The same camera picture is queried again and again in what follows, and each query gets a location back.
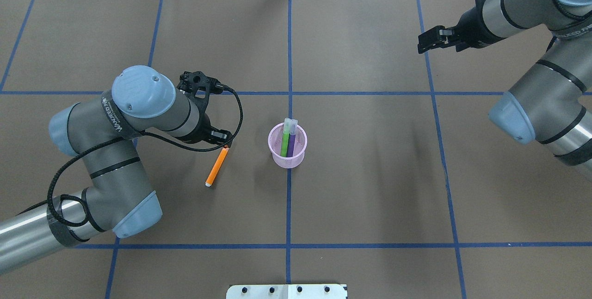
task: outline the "robotic arm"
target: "robotic arm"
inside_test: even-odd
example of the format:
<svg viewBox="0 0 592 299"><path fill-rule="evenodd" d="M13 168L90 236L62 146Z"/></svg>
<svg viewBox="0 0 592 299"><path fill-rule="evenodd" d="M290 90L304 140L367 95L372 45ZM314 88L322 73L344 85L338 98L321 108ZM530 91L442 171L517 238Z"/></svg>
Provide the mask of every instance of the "robotic arm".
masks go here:
<svg viewBox="0 0 592 299"><path fill-rule="evenodd" d="M241 122L233 135L211 126L205 114L210 93L224 90L235 95L241 109L234 90L201 71L183 73L175 87L154 69L138 65L125 69L100 97L53 116L51 139L74 158L55 175L47 200L0 223L0 274L106 230L126 238L157 223L162 210L132 139L142 135L163 139L145 132L154 127L185 143L218 145L185 149L211 151L230 145ZM79 158L93 185L54 198L59 174Z"/></svg>
<svg viewBox="0 0 592 299"><path fill-rule="evenodd" d="M592 86L592 0L475 0L458 25L419 36L433 48L484 48L544 24L556 44L491 109L490 119L522 144L537 140L592 181L592 113L578 98Z"/></svg>

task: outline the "white mounting plate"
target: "white mounting plate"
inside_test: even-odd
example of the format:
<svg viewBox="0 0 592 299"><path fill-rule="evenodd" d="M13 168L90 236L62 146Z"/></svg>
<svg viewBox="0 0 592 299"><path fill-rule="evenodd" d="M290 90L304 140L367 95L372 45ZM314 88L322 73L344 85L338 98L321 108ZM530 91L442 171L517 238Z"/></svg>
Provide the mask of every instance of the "white mounting plate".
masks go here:
<svg viewBox="0 0 592 299"><path fill-rule="evenodd" d="M226 299L347 299L345 284L269 284L262 286L231 286Z"/></svg>

